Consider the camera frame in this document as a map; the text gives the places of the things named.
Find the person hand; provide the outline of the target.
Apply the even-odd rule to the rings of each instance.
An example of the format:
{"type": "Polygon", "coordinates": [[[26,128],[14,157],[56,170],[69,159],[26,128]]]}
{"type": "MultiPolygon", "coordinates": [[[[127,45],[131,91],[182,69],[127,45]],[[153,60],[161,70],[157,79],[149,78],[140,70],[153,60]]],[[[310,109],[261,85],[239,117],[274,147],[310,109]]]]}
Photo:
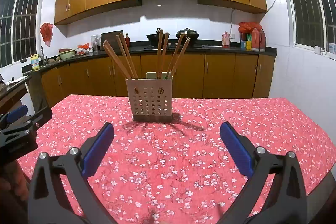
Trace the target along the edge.
{"type": "Polygon", "coordinates": [[[27,223],[29,186],[18,161],[1,167],[1,223],[27,223]]]}

